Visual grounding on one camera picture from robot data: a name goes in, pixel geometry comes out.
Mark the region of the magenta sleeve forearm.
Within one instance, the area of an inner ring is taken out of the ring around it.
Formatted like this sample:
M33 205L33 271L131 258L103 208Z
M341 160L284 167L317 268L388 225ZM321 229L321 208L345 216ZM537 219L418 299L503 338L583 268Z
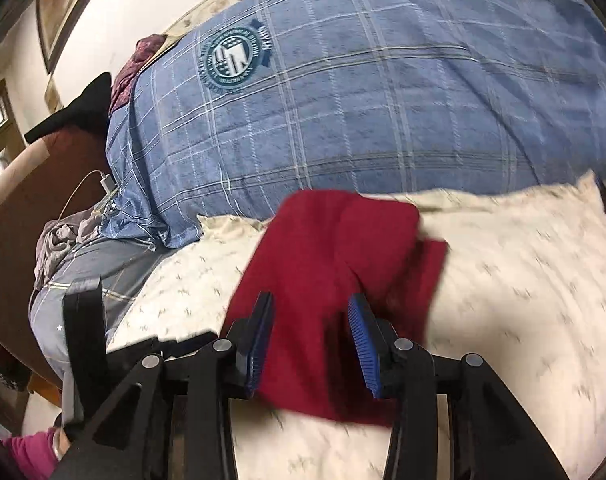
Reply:
M2 445L26 479L48 480L71 446L60 427L51 427L26 437L2 440Z

